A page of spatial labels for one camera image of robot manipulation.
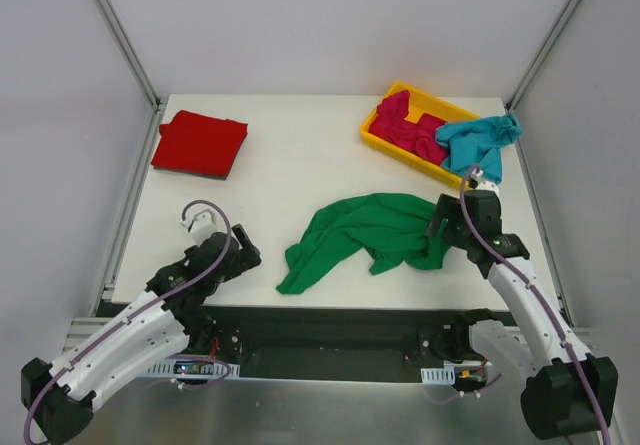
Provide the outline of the green t shirt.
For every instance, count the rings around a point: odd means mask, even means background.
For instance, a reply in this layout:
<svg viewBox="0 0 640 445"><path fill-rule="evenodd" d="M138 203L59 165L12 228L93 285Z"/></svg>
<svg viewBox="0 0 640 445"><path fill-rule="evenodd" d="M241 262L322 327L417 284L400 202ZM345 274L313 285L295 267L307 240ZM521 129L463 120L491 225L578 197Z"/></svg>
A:
<svg viewBox="0 0 640 445"><path fill-rule="evenodd" d="M444 259L427 258L426 230L435 206L415 195L380 192L318 210L298 242L286 249L288 273L276 290L300 295L361 250L372 260L373 276L403 263L419 271L441 269Z"/></svg>

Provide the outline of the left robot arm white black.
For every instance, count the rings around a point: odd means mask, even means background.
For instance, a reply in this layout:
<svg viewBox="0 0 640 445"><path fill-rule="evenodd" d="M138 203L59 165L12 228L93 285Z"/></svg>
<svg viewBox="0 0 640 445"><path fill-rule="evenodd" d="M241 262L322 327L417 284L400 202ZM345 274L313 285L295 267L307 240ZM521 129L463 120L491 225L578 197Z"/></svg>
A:
<svg viewBox="0 0 640 445"><path fill-rule="evenodd" d="M21 370L27 410L23 440L39 430L47 444L66 444L121 388L171 356L213 362L221 344L203 304L219 286L261 263L241 225L215 231L160 268L143 292L84 342Z"/></svg>

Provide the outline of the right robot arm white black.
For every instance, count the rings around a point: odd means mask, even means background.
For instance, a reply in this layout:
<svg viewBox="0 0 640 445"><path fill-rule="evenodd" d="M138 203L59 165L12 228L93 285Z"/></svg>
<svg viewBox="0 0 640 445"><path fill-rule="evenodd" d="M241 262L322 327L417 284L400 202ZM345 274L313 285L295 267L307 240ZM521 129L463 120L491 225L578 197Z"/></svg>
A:
<svg viewBox="0 0 640 445"><path fill-rule="evenodd" d="M427 235L465 251L521 334L515 338L487 309L469 310L433 338L432 352L455 363L477 354L487 359L518 391L525 423L536 438L597 432L602 443L610 443L618 371L610 358L595 356L552 307L522 240L502 230L498 195L489 190L441 195Z"/></svg>

